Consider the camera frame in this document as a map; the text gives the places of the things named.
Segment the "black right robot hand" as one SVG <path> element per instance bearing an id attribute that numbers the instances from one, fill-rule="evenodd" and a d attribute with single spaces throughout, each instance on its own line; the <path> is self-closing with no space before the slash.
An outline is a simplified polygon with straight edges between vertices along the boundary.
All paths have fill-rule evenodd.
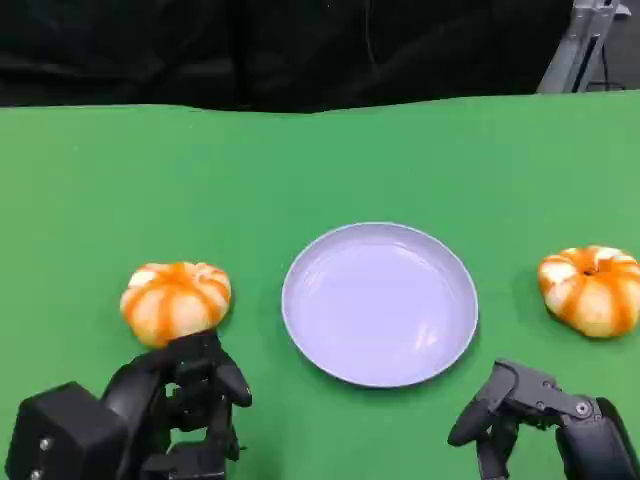
<path id="1" fill-rule="evenodd" d="M 473 443 L 482 479 L 510 477 L 519 427 L 555 427 L 567 479 L 637 479 L 639 459 L 617 408 L 604 397 L 565 392 L 550 374 L 497 359 L 465 406 L 448 444 Z"/>

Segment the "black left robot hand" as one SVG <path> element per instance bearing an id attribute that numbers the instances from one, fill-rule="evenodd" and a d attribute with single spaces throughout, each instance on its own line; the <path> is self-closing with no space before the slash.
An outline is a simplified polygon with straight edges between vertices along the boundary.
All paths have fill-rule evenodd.
<path id="1" fill-rule="evenodd" d="M 252 394 L 215 330 L 180 337 L 121 367 L 102 396 L 128 440 L 119 479 L 224 479 L 241 446 L 234 407 Z"/>

